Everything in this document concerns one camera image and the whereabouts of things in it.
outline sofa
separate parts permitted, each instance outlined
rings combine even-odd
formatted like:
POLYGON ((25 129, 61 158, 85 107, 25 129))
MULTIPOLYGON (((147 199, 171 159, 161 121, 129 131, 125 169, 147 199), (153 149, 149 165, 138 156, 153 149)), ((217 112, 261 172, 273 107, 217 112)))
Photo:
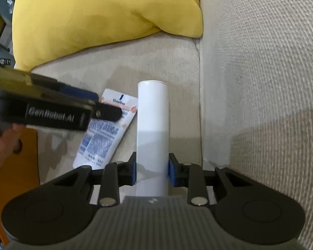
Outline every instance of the sofa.
MULTIPOLYGON (((165 81, 170 151, 205 169, 230 166, 297 200, 306 212, 299 241, 313 250, 313 0, 200 2, 201 39, 159 32, 83 50, 33 73, 132 96, 139 81, 165 81)), ((82 138, 38 129, 41 183, 72 169, 82 138)), ((136 119, 112 161, 127 161, 135 146, 136 119)))

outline yellow cushion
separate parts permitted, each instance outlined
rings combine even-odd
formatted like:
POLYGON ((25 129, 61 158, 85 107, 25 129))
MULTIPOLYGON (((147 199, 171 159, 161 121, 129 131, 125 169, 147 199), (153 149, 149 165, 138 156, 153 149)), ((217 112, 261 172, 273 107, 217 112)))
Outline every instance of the yellow cushion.
POLYGON ((29 71, 84 48, 160 30, 202 36, 199 0, 16 0, 13 51, 18 67, 29 71))

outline white cylindrical container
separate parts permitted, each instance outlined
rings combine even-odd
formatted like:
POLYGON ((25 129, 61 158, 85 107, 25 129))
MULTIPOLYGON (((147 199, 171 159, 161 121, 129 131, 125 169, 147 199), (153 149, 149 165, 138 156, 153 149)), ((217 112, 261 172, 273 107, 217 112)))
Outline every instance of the white cylindrical container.
POLYGON ((138 84, 137 196, 168 194, 169 99, 161 81, 138 84))

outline black device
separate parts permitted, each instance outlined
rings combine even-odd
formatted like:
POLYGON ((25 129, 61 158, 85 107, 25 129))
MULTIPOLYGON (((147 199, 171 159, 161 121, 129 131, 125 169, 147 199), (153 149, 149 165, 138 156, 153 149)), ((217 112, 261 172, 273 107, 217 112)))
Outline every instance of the black device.
POLYGON ((179 164, 172 153, 169 180, 188 188, 186 201, 126 197, 120 204, 119 187, 136 183, 135 160, 133 153, 102 170, 82 166, 11 200, 2 212, 13 241, 7 249, 304 249, 296 238, 305 213, 296 201, 229 168, 179 164))
POLYGON ((117 121, 122 110, 96 93, 56 79, 0 67, 0 121, 85 131, 91 118, 117 121))

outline ribbed gray panel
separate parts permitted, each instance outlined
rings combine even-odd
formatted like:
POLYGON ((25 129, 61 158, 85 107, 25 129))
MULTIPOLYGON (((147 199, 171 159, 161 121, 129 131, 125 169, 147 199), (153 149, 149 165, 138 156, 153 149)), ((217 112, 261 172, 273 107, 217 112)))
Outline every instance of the ribbed gray panel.
POLYGON ((304 250, 296 239, 258 246, 223 231, 207 208, 182 197, 126 197, 121 206, 100 209, 78 236, 50 246, 11 243, 7 250, 304 250))
POLYGON ((204 160, 297 200, 313 250, 313 0, 201 0, 204 160))

